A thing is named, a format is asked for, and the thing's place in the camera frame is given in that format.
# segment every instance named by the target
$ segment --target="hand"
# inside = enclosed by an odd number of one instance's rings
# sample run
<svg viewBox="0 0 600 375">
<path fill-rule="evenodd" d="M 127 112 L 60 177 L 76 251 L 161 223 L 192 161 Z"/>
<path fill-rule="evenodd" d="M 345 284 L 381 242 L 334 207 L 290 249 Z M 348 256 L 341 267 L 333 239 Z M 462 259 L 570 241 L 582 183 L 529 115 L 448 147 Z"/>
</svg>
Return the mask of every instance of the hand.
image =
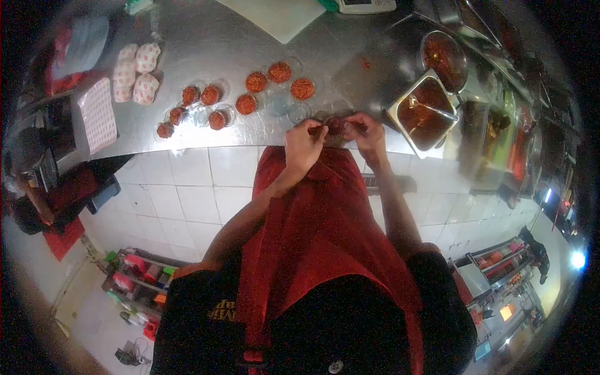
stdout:
<svg viewBox="0 0 600 375">
<path fill-rule="evenodd" d="M 358 151 L 371 169 L 376 170 L 387 162 L 385 130 L 368 114 L 359 112 L 346 117 L 344 139 L 356 141 Z"/>
<path fill-rule="evenodd" d="M 314 136 L 309 129 L 317 130 Z M 319 121 L 306 119 L 286 132 L 286 169 L 300 181 L 317 162 L 329 127 Z"/>
</svg>

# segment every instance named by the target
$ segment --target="shelf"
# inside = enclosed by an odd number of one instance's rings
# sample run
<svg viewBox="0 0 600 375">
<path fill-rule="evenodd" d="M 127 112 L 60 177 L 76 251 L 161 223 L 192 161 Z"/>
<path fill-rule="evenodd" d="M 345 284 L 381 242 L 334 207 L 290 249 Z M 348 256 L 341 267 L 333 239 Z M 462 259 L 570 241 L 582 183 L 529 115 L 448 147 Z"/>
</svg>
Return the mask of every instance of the shelf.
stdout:
<svg viewBox="0 0 600 375">
<path fill-rule="evenodd" d="M 142 259 L 144 262 L 152 263 L 152 264 L 155 264 L 155 265 L 157 265 L 157 266 L 161 266 L 161 267 L 167 267 L 167 268 L 172 268 L 172 269 L 178 269 L 178 268 L 179 268 L 179 267 L 175 267 L 175 266 L 168 265 L 168 264 L 165 264 L 165 263 L 157 262 L 156 260 L 152 260 L 152 259 L 144 258 L 144 257 L 142 257 L 142 256 L 139 256 L 139 255 L 137 255 L 137 254 L 133 254 L 133 253 L 132 253 L 131 255 L 135 255 L 136 257 L 138 257 L 138 258 Z M 124 258 L 124 257 L 125 257 L 125 254 L 124 254 L 124 253 L 119 253 L 119 257 L 121 257 L 121 258 Z"/>
<path fill-rule="evenodd" d="M 504 284 L 506 284 L 510 279 L 512 279 L 517 273 L 521 272 L 521 270 L 525 267 L 527 267 L 529 265 L 529 263 L 523 263 L 522 265 L 520 265 L 519 267 L 515 268 L 514 271 L 512 271 L 510 274 L 504 276 L 503 278 L 501 278 L 500 280 L 498 280 L 497 282 L 493 283 L 491 285 L 492 290 L 496 290 L 499 287 L 503 286 Z"/>
<path fill-rule="evenodd" d="M 143 312 L 148 312 L 149 314 L 153 314 L 155 316 L 157 316 L 158 318 L 160 318 L 163 314 L 160 311 L 157 311 L 151 307 L 148 307 L 146 305 L 142 305 L 139 302 L 136 302 L 132 299 L 127 298 L 127 296 L 123 293 L 121 293 L 118 289 L 115 288 L 111 288 L 110 289 L 111 293 L 114 293 L 117 297 L 119 297 L 121 299 L 122 302 L 127 302 L 129 303 L 132 307 L 135 307 L 136 309 L 143 311 Z"/>
<path fill-rule="evenodd" d="M 498 267 L 498 266 L 500 266 L 500 265 L 502 265 L 502 264 L 506 263 L 506 261 L 509 261 L 509 260 L 512 260 L 512 259 L 514 259 L 514 258 L 515 258 L 517 255 L 521 254 L 521 253 L 522 253 L 522 252 L 524 252 L 524 251 L 525 251 L 525 249 L 523 248 L 523 249 L 519 250 L 518 252 L 516 252 L 516 253 L 512 254 L 512 255 L 511 255 L 511 256 L 509 256 L 509 257 L 502 258 L 502 260 L 501 260 L 501 261 L 499 261 L 499 262 L 498 262 L 498 263 L 496 263 L 495 265 L 491 265 L 491 266 L 489 266 L 488 268 L 484 268 L 484 269 L 482 269 L 482 270 L 481 270 L 481 272 L 485 273 L 485 272 L 487 272 L 487 271 L 489 271 L 489 270 L 492 270 L 492 269 L 494 269 L 494 268 L 496 268 L 496 267 Z"/>
<path fill-rule="evenodd" d="M 152 290 L 154 290 L 154 291 L 156 291 L 156 292 L 158 292 L 158 293 L 167 294 L 167 290 L 166 290 L 166 289 L 162 289 L 162 288 L 159 288 L 159 287 L 157 287 L 157 286 L 154 286 L 154 285 L 151 285 L 151 284 L 145 283 L 145 282 L 144 282 L 144 281 L 142 281 L 142 280 L 138 280 L 136 277 L 132 277 L 132 276 L 129 276 L 129 275 L 126 275 L 126 274 L 124 274 L 124 273 L 123 273 L 122 271 L 120 271 L 120 270 L 119 270 L 119 273 L 121 273 L 121 275 L 123 275 L 123 276 L 127 277 L 129 280 L 133 281 L 133 282 L 134 282 L 134 283 L 136 283 L 136 284 L 140 284 L 141 286 L 145 286 L 145 287 L 147 287 L 147 288 L 150 288 L 150 289 L 152 289 Z"/>
</svg>

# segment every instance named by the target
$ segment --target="polka dot paper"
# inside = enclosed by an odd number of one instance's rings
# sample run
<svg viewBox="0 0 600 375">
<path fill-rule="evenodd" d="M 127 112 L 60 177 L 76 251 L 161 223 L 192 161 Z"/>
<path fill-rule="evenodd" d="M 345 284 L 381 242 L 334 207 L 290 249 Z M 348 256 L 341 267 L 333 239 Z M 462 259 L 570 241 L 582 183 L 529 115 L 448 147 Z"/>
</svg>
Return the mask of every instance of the polka dot paper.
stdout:
<svg viewBox="0 0 600 375">
<path fill-rule="evenodd" d="M 160 48 L 157 43 L 143 44 L 136 52 L 136 70 L 140 73 L 148 73 L 156 68 Z"/>
<path fill-rule="evenodd" d="M 113 84 L 117 87 L 131 87 L 136 82 L 136 62 L 123 59 L 116 62 Z"/>
<path fill-rule="evenodd" d="M 81 108 L 89 154 L 116 140 L 115 113 L 110 97 L 110 79 L 102 78 L 77 102 Z"/>
<path fill-rule="evenodd" d="M 132 44 L 128 44 L 125 47 L 123 47 L 123 49 L 119 52 L 119 57 L 117 58 L 117 60 L 123 60 L 123 59 L 135 59 L 136 58 L 136 52 L 137 52 L 137 44 L 132 43 Z"/>
<path fill-rule="evenodd" d="M 154 101 L 154 94 L 159 82 L 148 73 L 141 74 L 133 86 L 133 101 L 143 106 L 149 106 Z"/>
<path fill-rule="evenodd" d="M 131 99 L 131 92 L 133 91 L 133 85 L 129 87 L 118 87 L 113 86 L 115 93 L 115 102 L 124 103 Z"/>
</svg>

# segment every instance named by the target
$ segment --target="metal tray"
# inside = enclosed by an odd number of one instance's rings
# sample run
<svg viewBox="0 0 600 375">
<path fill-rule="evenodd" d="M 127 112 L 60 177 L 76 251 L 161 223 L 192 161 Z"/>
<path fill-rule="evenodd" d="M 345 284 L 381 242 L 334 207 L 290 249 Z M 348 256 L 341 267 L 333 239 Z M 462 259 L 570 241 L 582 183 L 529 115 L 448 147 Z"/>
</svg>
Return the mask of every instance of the metal tray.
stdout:
<svg viewBox="0 0 600 375">
<path fill-rule="evenodd" d="M 402 135 L 404 136 L 404 138 L 406 138 L 406 141 L 409 143 L 410 147 L 413 149 L 413 151 L 415 152 L 415 154 L 419 158 L 421 158 L 421 159 L 424 159 L 426 157 L 427 151 L 429 151 L 432 148 L 434 148 L 441 140 L 443 140 L 448 135 L 448 133 L 450 133 L 450 131 L 452 130 L 452 128 L 454 128 L 454 126 L 458 123 L 458 121 L 452 121 L 450 123 L 450 125 L 448 126 L 448 128 L 442 133 L 442 135 L 438 139 L 436 139 L 436 141 L 433 142 L 432 146 L 429 147 L 428 149 L 426 149 L 426 150 L 420 150 L 416 146 L 416 144 L 413 141 L 412 137 L 410 136 L 409 132 L 404 128 L 404 126 L 400 122 L 400 119 L 398 119 L 398 107 L 400 106 L 400 103 L 402 103 L 409 96 L 409 94 L 411 94 L 427 78 L 433 78 L 433 79 L 435 79 L 438 82 L 438 84 L 440 85 L 440 88 L 442 89 L 443 93 L 446 95 L 446 99 L 448 101 L 448 104 L 452 108 L 452 114 L 456 115 L 457 114 L 456 108 L 452 104 L 452 100 L 450 99 L 450 96 L 449 96 L 446 88 L 444 87 L 444 85 L 442 84 L 442 82 L 440 81 L 439 77 L 437 76 L 436 72 L 433 69 L 429 69 L 423 76 L 421 76 L 408 89 L 408 91 L 406 91 L 404 94 L 402 94 L 402 96 L 400 96 L 398 99 L 396 99 L 394 101 L 394 103 L 386 110 L 386 113 L 388 114 L 388 117 L 390 118 L 390 120 L 392 120 L 392 122 L 398 128 L 398 130 L 402 133 Z"/>
</svg>

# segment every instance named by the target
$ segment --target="wrapped food package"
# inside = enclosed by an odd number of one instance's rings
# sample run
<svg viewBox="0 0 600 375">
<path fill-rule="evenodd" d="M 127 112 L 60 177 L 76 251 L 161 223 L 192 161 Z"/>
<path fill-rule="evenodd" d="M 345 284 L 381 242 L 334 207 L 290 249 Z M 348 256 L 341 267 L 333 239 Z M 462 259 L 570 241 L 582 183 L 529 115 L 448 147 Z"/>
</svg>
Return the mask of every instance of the wrapped food package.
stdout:
<svg viewBox="0 0 600 375">
<path fill-rule="evenodd" d="M 123 49 L 119 52 L 119 57 L 117 58 L 117 60 L 124 60 L 124 59 L 135 59 L 136 58 L 136 52 L 137 52 L 137 44 L 132 43 L 132 44 L 128 44 L 125 47 L 123 47 Z"/>
<path fill-rule="evenodd" d="M 143 106 L 148 106 L 154 102 L 154 94 L 158 89 L 159 82 L 148 73 L 143 73 L 136 79 L 133 86 L 133 101 Z"/>
<path fill-rule="evenodd" d="M 115 87 L 131 87 L 136 82 L 136 62 L 132 59 L 123 59 L 116 62 L 113 72 L 113 85 Z"/>
<path fill-rule="evenodd" d="M 136 70 L 148 73 L 156 68 L 160 48 L 157 43 L 143 44 L 136 52 Z"/>
<path fill-rule="evenodd" d="M 129 87 L 118 87 L 113 86 L 113 91 L 115 93 L 115 102 L 123 103 L 131 99 L 131 92 L 133 91 L 133 85 Z"/>
</svg>

